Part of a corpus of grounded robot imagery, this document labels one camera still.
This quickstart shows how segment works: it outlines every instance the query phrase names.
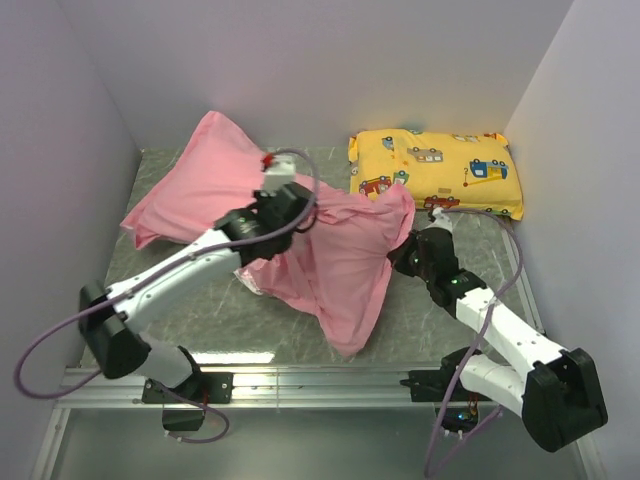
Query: white wall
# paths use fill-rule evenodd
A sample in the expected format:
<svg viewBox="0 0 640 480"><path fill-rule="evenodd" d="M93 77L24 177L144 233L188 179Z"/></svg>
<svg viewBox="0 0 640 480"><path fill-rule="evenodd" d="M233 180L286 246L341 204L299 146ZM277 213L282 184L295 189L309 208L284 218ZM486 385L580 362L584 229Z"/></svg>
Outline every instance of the white wall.
<svg viewBox="0 0 640 480"><path fill-rule="evenodd" d="M208 109L267 145L501 131L571 0L58 0L138 144Z"/></svg>
<svg viewBox="0 0 640 480"><path fill-rule="evenodd" d="M509 122L527 272L549 333L596 360L611 479L638 477L640 3L576 0Z"/></svg>
<svg viewBox="0 0 640 480"><path fill-rule="evenodd" d="M11 384L28 342L77 310L104 277L138 151L89 57L53 0L0 2L0 477L28 478L51 403ZM79 353L62 332L28 364L39 391Z"/></svg>

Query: black motor joint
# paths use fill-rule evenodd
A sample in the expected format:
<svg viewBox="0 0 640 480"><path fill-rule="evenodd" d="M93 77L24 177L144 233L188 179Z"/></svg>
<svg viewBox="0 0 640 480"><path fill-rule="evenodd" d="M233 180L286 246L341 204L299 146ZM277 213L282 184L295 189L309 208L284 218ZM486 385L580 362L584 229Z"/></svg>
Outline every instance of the black motor joint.
<svg viewBox="0 0 640 480"><path fill-rule="evenodd" d="M453 235L438 227L412 230L400 247L387 258L393 268L410 277L420 277L431 299L455 318L456 302L466 292L485 288L486 283L472 272L460 268L453 247Z"/></svg>
<svg viewBox="0 0 640 480"><path fill-rule="evenodd" d="M215 223L216 230L222 230L230 240L249 240L287 226L307 206L311 192L298 183L288 183L279 188L274 195L254 192L256 201L244 208L231 210ZM263 258L271 260L275 255L285 252L290 246L294 230L271 240L236 247L240 253L242 266Z"/></svg>

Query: gray floor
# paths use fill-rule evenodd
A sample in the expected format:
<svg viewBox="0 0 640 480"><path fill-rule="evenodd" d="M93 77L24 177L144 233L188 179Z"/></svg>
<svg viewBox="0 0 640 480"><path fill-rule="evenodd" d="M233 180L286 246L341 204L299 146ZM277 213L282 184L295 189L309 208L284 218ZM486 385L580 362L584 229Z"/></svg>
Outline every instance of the gray floor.
<svg viewBox="0 0 640 480"><path fill-rule="evenodd" d="M186 445L163 436L158 410L74 411L53 479L418 480L435 421L432 407L228 413L226 438ZM443 439L436 458L456 441ZM544 452L506 414L437 478L580 480L575 454Z"/></svg>
<svg viewBox="0 0 640 480"><path fill-rule="evenodd" d="M347 189L349 166L346 148L310 148L322 179ZM129 202L132 208L171 169L180 150L148 150ZM453 215L456 251L462 266L481 276L493 288L511 275L499 227L488 218ZM415 227L428 224L424 212ZM118 239L107 284L144 271L176 252L178 245L155 242L136 251L124 234ZM523 316L522 301L512 289L504 299ZM317 320L297 312L280 300L259 297L234 276L217 280L193 292L158 319L150 332L156 338L180 344L201 363L436 363L467 346L473 332L436 307L417 279L393 275L378 324L366 345L351 358L341 357L325 340ZM85 352L82 366L95 365Z"/></svg>

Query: metal frame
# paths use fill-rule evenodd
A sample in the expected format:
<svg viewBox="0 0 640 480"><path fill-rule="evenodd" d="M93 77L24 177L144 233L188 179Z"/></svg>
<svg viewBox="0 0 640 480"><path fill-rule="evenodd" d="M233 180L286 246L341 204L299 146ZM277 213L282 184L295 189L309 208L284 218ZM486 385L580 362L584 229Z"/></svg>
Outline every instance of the metal frame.
<svg viewBox="0 0 640 480"><path fill-rule="evenodd" d="M507 233L502 232L511 270L515 270L516 251ZM531 285L525 271L516 284L526 322L544 333ZM228 408L425 408L437 403L412 403L409 389L400 385L409 370L437 370L439 364L382 366L204 366L206 372L234 373L234 390ZM78 383L91 369L68 368L62 386ZM140 401L145 379L128 376L120 380L98 377L54 405L40 454L31 480L49 480L64 437L72 409L150 409L162 405ZM451 403L452 406L463 404ZM175 405L170 408L194 408ZM606 478L592 435L580 439L577 449L589 480Z"/></svg>
<svg viewBox="0 0 640 480"><path fill-rule="evenodd" d="M70 413L71 411L68 408L53 409L40 453L31 472L31 480L49 480L53 475L53 468L58 458Z"/></svg>

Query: pink pillowcase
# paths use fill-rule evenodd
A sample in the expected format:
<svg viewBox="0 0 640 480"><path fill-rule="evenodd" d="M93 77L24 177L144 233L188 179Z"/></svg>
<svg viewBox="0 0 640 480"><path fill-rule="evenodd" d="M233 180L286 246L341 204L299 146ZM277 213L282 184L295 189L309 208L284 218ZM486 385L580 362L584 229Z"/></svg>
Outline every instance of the pink pillowcase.
<svg viewBox="0 0 640 480"><path fill-rule="evenodd" d="M393 185L372 202L323 185L318 220L271 261L256 260L240 277L258 290L318 318L340 354L361 350L378 320L391 278L386 256L413 225L415 202Z"/></svg>
<svg viewBox="0 0 640 480"><path fill-rule="evenodd" d="M191 243L229 210L254 201L264 155L235 123L209 112L176 166L120 226L138 249L159 237Z"/></svg>
<svg viewBox="0 0 640 480"><path fill-rule="evenodd" d="M176 166L121 226L140 249L154 239L190 243L229 210L253 202L262 152L231 120L209 112ZM311 178L296 176L311 188ZM242 269L240 278L318 317L328 341L351 355L366 343L391 277L387 253L407 238L415 206L402 185L372 202L321 183L318 221L291 248Z"/></svg>

